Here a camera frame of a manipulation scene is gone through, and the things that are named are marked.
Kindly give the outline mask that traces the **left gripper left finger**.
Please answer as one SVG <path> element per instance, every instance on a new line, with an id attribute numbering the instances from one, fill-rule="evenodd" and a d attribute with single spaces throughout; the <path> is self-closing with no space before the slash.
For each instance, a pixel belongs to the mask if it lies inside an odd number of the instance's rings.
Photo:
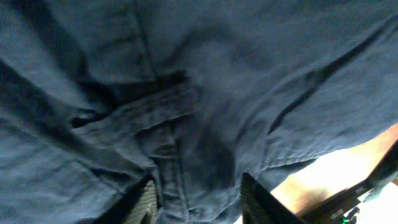
<path id="1" fill-rule="evenodd" d="M 155 182 L 146 176 L 93 224 L 155 224 L 157 213 Z"/>

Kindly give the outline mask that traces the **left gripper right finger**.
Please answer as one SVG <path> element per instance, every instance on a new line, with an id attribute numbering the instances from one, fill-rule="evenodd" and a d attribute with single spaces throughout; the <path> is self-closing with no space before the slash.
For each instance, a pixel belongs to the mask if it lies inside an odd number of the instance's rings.
<path id="1" fill-rule="evenodd" d="M 244 224 L 307 224 L 248 173 L 242 176 L 241 208 Z"/>

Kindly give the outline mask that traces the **dark blue shorts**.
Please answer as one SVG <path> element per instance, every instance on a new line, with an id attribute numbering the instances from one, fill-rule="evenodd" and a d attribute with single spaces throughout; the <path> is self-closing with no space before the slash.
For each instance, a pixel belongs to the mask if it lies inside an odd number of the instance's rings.
<path id="1" fill-rule="evenodd" d="M 396 1 L 1 1 L 2 223 L 233 223 L 396 122 Z"/>

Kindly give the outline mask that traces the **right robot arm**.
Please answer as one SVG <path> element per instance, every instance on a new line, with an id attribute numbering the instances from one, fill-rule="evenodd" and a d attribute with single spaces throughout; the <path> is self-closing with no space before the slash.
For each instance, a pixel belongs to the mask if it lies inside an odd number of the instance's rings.
<path id="1" fill-rule="evenodd" d="M 397 177 L 397 143 L 395 143 L 362 182 L 342 190 L 327 200 L 298 214 L 312 224 L 348 224 L 356 221 L 358 205 L 381 193 Z"/>

